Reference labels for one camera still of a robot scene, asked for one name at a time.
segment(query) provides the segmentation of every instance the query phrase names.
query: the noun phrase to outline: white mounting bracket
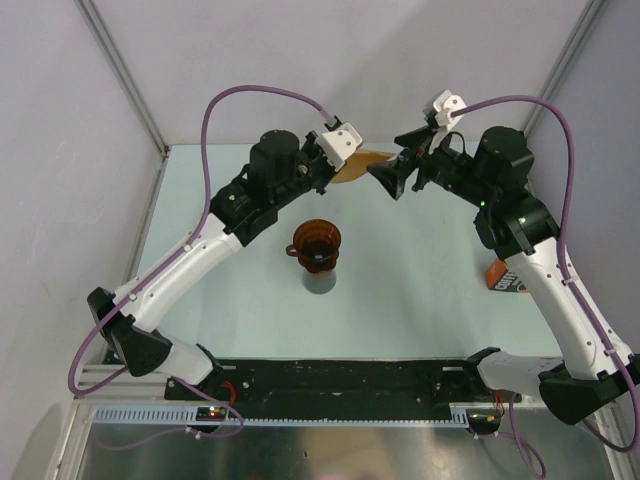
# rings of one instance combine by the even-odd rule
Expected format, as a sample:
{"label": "white mounting bracket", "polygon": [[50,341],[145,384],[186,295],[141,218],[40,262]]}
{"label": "white mounting bracket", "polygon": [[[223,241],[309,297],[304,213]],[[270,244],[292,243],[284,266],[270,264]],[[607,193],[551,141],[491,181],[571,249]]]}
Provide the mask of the white mounting bracket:
{"label": "white mounting bracket", "polygon": [[336,172],[339,172],[347,159],[362,146],[362,137],[350,123],[343,123],[333,132],[318,135],[316,143],[324,150]]}
{"label": "white mounting bracket", "polygon": [[429,155],[431,155],[433,151],[440,146],[442,140],[444,140],[453,127],[455,127],[464,116],[460,115],[459,117],[451,117],[451,113],[456,110],[462,110],[466,107],[467,105],[464,103],[464,100],[462,100],[459,95],[452,94],[450,90],[445,90],[433,101],[431,105],[425,106],[423,110],[425,117],[435,110],[436,122],[438,122],[438,126],[440,127],[431,140]]}

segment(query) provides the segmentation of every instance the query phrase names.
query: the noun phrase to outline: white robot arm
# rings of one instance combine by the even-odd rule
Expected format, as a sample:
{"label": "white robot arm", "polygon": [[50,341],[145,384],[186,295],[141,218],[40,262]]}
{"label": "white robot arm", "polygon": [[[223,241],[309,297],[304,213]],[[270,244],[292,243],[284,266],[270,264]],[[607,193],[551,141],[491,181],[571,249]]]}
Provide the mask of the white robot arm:
{"label": "white robot arm", "polygon": [[[490,128],[473,157],[449,147],[451,128],[464,115],[454,112],[465,108],[460,97],[445,91],[425,108],[427,126],[396,137],[404,149],[389,162],[369,165],[368,171],[396,200],[406,179],[418,170],[413,191],[433,182],[478,208],[474,223],[480,240],[527,287],[563,358],[519,357],[489,348],[469,361],[486,387],[541,397],[556,417],[575,424],[627,390],[612,359],[614,351],[636,384],[640,361],[604,319],[568,255],[563,261],[571,277],[564,279],[557,253],[560,229],[546,206],[525,188],[534,159],[524,135],[511,128]],[[613,348],[603,343],[570,282]]]}
{"label": "white robot arm", "polygon": [[[192,385],[202,382],[216,361],[203,347],[162,333],[159,325],[169,308],[209,270],[273,225],[282,207],[312,189],[324,193],[361,145],[357,131],[339,121],[327,133],[311,132],[302,147],[290,132],[264,134],[251,149],[249,164],[211,199],[197,238],[187,243],[192,234],[188,232],[155,265],[115,292],[95,289],[87,301],[96,322],[129,297],[102,334],[131,375],[157,371]],[[136,288],[176,253],[181,255],[143,288]]]}

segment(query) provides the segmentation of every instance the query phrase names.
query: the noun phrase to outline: red wire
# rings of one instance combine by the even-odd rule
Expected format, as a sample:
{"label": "red wire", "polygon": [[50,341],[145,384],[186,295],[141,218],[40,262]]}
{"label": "red wire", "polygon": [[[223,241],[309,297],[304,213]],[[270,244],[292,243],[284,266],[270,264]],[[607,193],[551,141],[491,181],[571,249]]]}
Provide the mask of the red wire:
{"label": "red wire", "polygon": [[496,390],[493,394],[493,397],[495,399],[494,405],[496,407],[496,413],[498,411],[498,405],[500,405],[500,411],[502,413],[500,413],[499,417],[504,417],[506,411],[504,409],[504,403],[502,403],[502,395],[500,395],[500,392],[498,390]]}
{"label": "red wire", "polygon": [[228,388],[229,391],[231,392],[231,398],[229,399],[229,405],[233,405],[234,403],[236,403],[236,389],[233,387],[231,382],[227,380],[226,382],[224,382],[220,386],[224,387],[224,388]]}

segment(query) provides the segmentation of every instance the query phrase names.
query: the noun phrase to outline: orange box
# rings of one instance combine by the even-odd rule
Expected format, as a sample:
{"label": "orange box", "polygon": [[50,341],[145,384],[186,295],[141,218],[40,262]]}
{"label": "orange box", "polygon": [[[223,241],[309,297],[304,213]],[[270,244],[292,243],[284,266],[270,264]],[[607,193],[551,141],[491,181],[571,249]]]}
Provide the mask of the orange box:
{"label": "orange box", "polygon": [[489,287],[489,290],[528,293],[524,283],[520,281],[515,273],[510,272],[507,264],[499,258],[496,258],[491,266],[487,268],[485,275],[487,277],[487,287]]}

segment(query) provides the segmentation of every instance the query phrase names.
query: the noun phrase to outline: brown plastic cup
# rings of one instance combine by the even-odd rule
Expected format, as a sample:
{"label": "brown plastic cup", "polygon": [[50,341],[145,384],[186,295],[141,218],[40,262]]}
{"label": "brown plastic cup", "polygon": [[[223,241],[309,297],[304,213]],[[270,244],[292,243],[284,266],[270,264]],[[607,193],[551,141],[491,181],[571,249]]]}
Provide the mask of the brown plastic cup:
{"label": "brown plastic cup", "polygon": [[336,268],[342,237],[340,230],[326,220],[309,220],[293,234],[287,255],[297,257],[298,263],[309,273],[330,272]]}

